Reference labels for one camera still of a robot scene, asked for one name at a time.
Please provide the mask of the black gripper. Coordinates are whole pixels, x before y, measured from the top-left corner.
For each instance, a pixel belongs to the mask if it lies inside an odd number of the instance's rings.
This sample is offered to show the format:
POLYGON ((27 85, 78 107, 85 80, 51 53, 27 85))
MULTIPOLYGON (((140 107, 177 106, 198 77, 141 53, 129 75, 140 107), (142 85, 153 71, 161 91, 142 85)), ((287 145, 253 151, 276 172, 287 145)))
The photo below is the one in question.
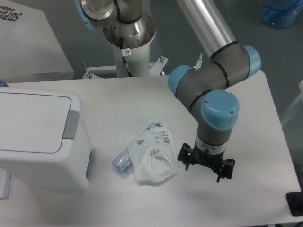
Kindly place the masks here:
POLYGON ((185 165, 185 170, 194 164, 206 166, 218 175, 216 181, 219 182, 221 179, 231 179, 235 166, 234 159, 224 160, 223 155, 224 151, 219 154, 211 154, 210 151, 201 151, 196 144, 192 149, 187 143, 183 143, 177 161, 185 165))

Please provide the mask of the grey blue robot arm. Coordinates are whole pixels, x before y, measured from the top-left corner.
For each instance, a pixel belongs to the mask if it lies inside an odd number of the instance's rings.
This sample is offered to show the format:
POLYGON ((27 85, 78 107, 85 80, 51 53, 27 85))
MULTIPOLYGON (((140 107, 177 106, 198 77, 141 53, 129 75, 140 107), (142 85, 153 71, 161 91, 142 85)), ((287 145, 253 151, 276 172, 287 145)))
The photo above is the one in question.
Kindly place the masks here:
MULTIPOLYGON (((78 0, 75 5, 88 29, 103 27, 116 51, 119 77, 149 75, 150 55, 143 47, 155 37, 156 27, 140 0, 78 0)), ((256 74, 260 55, 251 46, 239 45, 213 1, 180 0, 178 5, 211 59, 203 67, 180 65, 168 78, 171 92, 198 123, 195 145, 183 144, 178 161, 206 166, 218 179, 231 179, 235 161, 223 159, 223 154, 239 102, 227 88, 256 74)))

